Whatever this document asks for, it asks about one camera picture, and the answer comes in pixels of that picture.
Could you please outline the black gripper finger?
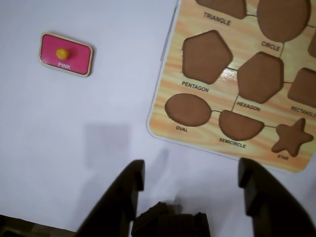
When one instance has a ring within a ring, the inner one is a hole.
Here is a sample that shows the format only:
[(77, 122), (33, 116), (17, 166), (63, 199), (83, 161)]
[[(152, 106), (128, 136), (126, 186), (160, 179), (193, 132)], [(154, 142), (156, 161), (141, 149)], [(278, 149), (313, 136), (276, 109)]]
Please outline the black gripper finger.
[(119, 174), (77, 230), (77, 237), (127, 237), (144, 190), (145, 162), (134, 160)]
[(294, 196), (261, 164), (241, 158), (238, 185), (255, 237), (314, 237), (316, 228)]

